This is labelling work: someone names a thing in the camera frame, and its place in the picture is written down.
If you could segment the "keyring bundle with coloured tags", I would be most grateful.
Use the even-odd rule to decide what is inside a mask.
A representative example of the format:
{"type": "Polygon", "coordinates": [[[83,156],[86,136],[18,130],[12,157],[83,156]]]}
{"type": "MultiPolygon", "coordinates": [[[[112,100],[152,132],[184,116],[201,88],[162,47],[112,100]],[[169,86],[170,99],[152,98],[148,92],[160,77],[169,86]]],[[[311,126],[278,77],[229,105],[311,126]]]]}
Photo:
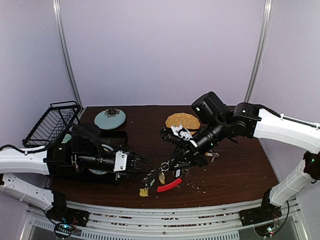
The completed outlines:
{"type": "Polygon", "coordinates": [[[144,183],[144,188],[139,189],[140,197],[148,197],[149,189],[154,185],[155,181],[158,180],[160,182],[160,186],[157,187],[156,192],[162,193],[169,191],[182,183],[181,177],[181,169],[177,169],[174,171],[174,180],[172,182],[166,183],[165,173],[171,169],[171,164],[169,162],[163,162],[159,167],[156,167],[152,171],[150,171],[146,177],[142,180],[144,183]]]}

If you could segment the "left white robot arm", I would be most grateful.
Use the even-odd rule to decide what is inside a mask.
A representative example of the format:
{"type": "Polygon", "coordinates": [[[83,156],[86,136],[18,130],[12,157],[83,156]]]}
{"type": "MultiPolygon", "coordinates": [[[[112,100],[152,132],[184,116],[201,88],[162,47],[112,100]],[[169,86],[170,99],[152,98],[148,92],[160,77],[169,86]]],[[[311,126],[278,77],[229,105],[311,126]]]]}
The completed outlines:
{"type": "Polygon", "coordinates": [[[73,181],[117,185],[121,178],[142,172],[150,161],[128,149],[125,131],[107,132],[93,123],[69,124],[49,145],[0,148],[1,191],[53,213],[61,222],[72,218],[66,197],[15,178],[35,173],[73,181]]]}

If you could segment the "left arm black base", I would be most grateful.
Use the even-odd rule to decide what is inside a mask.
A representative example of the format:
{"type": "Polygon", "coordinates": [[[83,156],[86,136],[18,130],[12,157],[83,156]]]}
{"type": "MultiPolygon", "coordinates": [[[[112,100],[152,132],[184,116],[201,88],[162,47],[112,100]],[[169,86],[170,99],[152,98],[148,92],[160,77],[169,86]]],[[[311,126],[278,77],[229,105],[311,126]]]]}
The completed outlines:
{"type": "Polygon", "coordinates": [[[86,227],[90,213],[86,210],[67,207],[66,197],[58,191],[49,191],[53,200],[45,216],[54,224],[53,233],[59,239],[69,238],[76,227],[86,227]]]}

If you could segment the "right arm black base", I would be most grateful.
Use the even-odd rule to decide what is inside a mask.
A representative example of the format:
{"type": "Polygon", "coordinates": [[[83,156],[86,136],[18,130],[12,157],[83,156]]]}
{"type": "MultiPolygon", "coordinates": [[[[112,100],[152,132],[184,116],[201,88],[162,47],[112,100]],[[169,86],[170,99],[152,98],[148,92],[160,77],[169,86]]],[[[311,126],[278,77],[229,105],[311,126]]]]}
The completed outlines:
{"type": "Polygon", "coordinates": [[[264,240],[272,238],[283,228],[290,213],[290,205],[287,200],[287,214],[283,223],[280,225],[280,217],[282,216],[281,207],[271,204],[270,192],[271,189],[268,189],[263,194],[261,205],[259,207],[241,210],[238,213],[243,227],[272,220],[272,223],[261,224],[254,227],[255,233],[264,240]]]}

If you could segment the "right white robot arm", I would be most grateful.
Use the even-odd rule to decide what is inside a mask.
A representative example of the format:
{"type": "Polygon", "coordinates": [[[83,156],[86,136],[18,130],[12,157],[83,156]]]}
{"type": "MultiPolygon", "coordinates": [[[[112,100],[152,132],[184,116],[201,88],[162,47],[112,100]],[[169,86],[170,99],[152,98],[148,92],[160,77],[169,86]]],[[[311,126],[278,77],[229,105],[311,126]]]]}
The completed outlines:
{"type": "Polygon", "coordinates": [[[320,125],[285,116],[261,104],[239,103],[230,110],[212,91],[199,97],[191,108],[206,126],[195,134],[182,125],[168,128],[162,138],[176,144],[175,153],[161,169],[177,172],[182,168],[205,166],[204,155],[222,140],[235,137],[268,139],[304,149],[299,165],[266,194],[256,216],[268,220],[308,183],[320,179],[320,125]]]}

